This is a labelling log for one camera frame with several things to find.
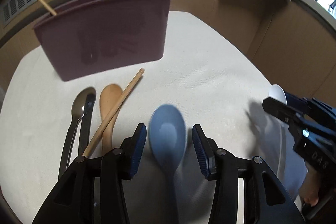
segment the wooden spoon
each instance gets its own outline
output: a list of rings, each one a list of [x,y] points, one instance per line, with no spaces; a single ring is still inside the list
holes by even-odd
[[[122,93],[123,93],[122,88],[116,84],[107,85],[103,89],[99,99],[100,115],[102,121],[105,119],[111,108],[116,104]],[[117,110],[112,120],[110,121],[110,123],[103,132],[103,138],[102,138],[103,155],[112,150],[112,131],[117,116],[119,114],[119,110],[120,108]]]
[[[105,117],[105,119],[101,122],[100,126],[98,127],[96,133],[93,135],[92,139],[90,140],[89,144],[87,145],[83,156],[87,159],[92,155],[92,152],[97,147],[97,144],[100,142],[102,138],[102,134],[106,127],[108,126],[109,122],[112,120],[113,116],[116,114],[120,106],[123,104],[123,102],[126,100],[127,96],[131,93],[131,91],[134,89],[136,84],[141,79],[143,73],[145,72],[144,68],[141,68],[138,73],[133,77],[132,81],[129,82],[115,105],[110,109],[109,113]]]

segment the blue gripper pad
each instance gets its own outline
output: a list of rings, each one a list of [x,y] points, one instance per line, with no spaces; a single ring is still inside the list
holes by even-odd
[[[139,123],[133,136],[126,138],[121,144],[121,148],[125,150],[125,157],[129,164],[129,179],[138,172],[143,148],[147,137],[147,129],[143,123]]]
[[[210,146],[208,138],[204,135],[199,124],[193,126],[192,138],[201,172],[207,180],[213,180],[213,175],[216,174],[215,155],[213,147]]]

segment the blue plastic spoon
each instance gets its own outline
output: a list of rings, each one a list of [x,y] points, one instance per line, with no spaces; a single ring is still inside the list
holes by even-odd
[[[186,148],[187,134],[183,117],[173,105],[161,105],[152,115],[149,124],[149,142],[154,158],[166,175],[173,223],[179,222],[174,174]]]

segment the human hand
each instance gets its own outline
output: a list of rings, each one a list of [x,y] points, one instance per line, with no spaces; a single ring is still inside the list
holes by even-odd
[[[319,201],[319,189],[321,186],[320,174],[308,163],[306,163],[308,173],[299,189],[299,195],[305,203],[315,206]]]

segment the table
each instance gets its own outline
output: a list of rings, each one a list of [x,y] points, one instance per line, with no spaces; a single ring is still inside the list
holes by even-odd
[[[20,62],[8,87],[0,115],[0,182],[18,218],[29,224],[58,178],[60,157],[71,122],[76,95],[93,86],[92,137],[101,120],[99,95],[118,83],[123,89],[141,68],[143,79],[126,100],[117,118],[113,145],[133,134],[139,122],[148,125],[161,104],[174,104],[184,116],[190,136],[201,124],[207,137],[237,157],[251,158],[256,137],[249,105],[260,103],[270,83],[229,41],[193,15],[170,12],[164,56],[62,82],[41,47]],[[72,159],[77,155],[78,137]],[[99,155],[98,146],[95,155]],[[181,223],[208,223],[215,182],[200,172],[191,139],[175,175]],[[131,223],[166,223],[164,175],[146,142],[138,173],[124,183]],[[243,222],[240,192],[238,223]]]

